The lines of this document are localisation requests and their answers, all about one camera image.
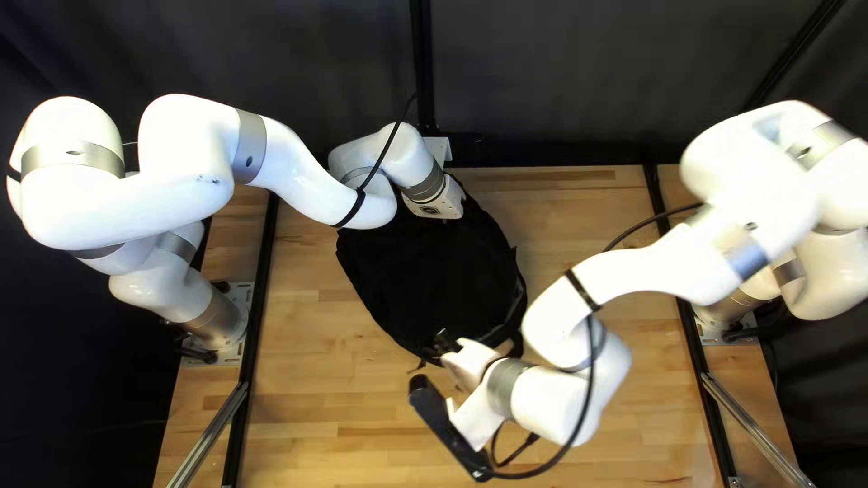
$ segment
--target metal frame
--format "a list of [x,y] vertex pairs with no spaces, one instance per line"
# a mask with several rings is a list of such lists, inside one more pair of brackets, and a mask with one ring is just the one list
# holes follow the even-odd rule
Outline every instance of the metal frame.
[[[413,64],[416,76],[418,97],[419,132],[422,135],[442,135],[450,138],[455,159],[450,166],[487,167],[487,166],[592,166],[600,164],[626,165],[641,164],[648,184],[648,195],[656,213],[666,210],[657,175],[658,162],[677,162],[685,146],[683,143],[646,140],[644,142],[556,142],[556,141],[516,141],[506,140],[493,135],[441,132],[437,125],[434,109],[434,57],[433,35],[431,34],[431,0],[409,0],[411,13],[411,32],[413,41]],[[823,0],[781,58],[769,69],[761,83],[746,99],[743,109],[760,106],[779,86],[780,81],[790,72],[795,63],[817,39],[822,29],[828,25],[846,0]],[[274,230],[277,221],[279,198],[270,194],[266,221],[262,233],[259,264],[256,271],[255,293],[250,311],[247,330],[247,350],[241,363],[239,386],[251,385],[256,357],[259,350],[259,336],[265,308],[268,273]],[[661,234],[670,229],[668,220],[657,222]],[[706,414],[708,429],[720,474],[724,485],[737,479],[732,454],[729,451],[726,432],[715,398],[703,387],[703,375],[707,375],[708,364],[702,352],[699,335],[694,326],[693,311],[684,300],[678,300],[678,310],[687,340],[687,349],[693,363],[700,391],[703,410]],[[223,471],[223,488],[234,488],[238,483],[241,456],[244,451],[244,437],[247,431],[250,397],[247,390],[232,416],[234,428],[229,434],[226,463]],[[204,458],[207,449],[198,451]]]
[[[268,276],[271,273],[272,249],[274,248],[274,232],[277,227],[277,213],[280,198],[273,192],[268,193],[266,221],[262,227],[259,260],[256,264],[256,279],[253,284],[253,303],[250,306],[250,316],[247,320],[246,351],[241,359],[239,384],[253,384],[253,372],[256,369],[256,358],[260,350],[260,331],[262,317],[265,315],[266,295],[268,293]],[[229,431],[229,444],[226,449],[226,462],[223,465],[222,486],[234,488],[238,484],[241,472],[241,456],[244,453],[244,439],[247,433],[247,418],[250,413],[250,398],[253,388],[239,405],[232,416],[232,429]]]
[[708,373],[703,373],[701,380],[703,388],[727,409],[727,412],[733,416],[733,419],[750,435],[751,441],[756,445],[759,452],[768,459],[772,466],[774,466],[774,469],[778,470],[791,485],[798,488],[817,488],[802,470],[784,456],[784,453],[768,438],[762,427],[753,420],[753,417],[729,394],[726,388]]

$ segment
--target wooden tabletop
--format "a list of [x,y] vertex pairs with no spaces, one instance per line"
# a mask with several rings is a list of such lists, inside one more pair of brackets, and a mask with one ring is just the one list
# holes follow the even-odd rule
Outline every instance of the wooden tabletop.
[[[518,246],[531,299],[564,269],[652,214],[637,166],[453,173]],[[689,198],[676,173],[677,168],[661,167],[668,206]],[[255,256],[258,249],[252,254],[246,254],[249,246],[235,249],[247,245],[241,236],[250,233],[258,243],[259,230],[251,222],[254,210],[262,210],[260,218],[264,214],[265,196],[246,189],[239,187],[233,204],[214,217],[203,269],[210,279],[253,280],[255,257],[243,256]],[[645,246],[656,238],[649,226],[624,245]],[[281,204],[240,485],[473,486],[408,405],[407,381],[417,373],[411,370],[418,359],[365,310],[334,256],[335,240],[332,228]],[[489,485],[720,486],[674,300],[636,293],[608,303],[599,317],[634,355],[633,369],[599,431],[542,476]],[[792,452],[758,348],[708,349],[714,349],[708,360],[721,383]],[[532,353],[525,359],[540,362]],[[427,366],[422,373],[444,395],[464,399],[443,369]],[[236,366],[181,369],[155,486],[165,486],[237,378]],[[515,425],[505,427],[499,455],[525,435]],[[220,486],[226,437],[224,432],[193,485]],[[512,469],[528,469],[555,450],[541,440]]]

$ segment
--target black fabric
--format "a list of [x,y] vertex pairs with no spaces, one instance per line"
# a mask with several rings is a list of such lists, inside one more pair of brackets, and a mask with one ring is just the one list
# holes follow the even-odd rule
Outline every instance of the black fabric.
[[417,217],[399,203],[381,228],[340,229],[335,254],[373,319],[423,361],[439,365],[442,329],[492,347],[512,338],[521,355],[527,292],[516,250],[470,195],[458,220]]

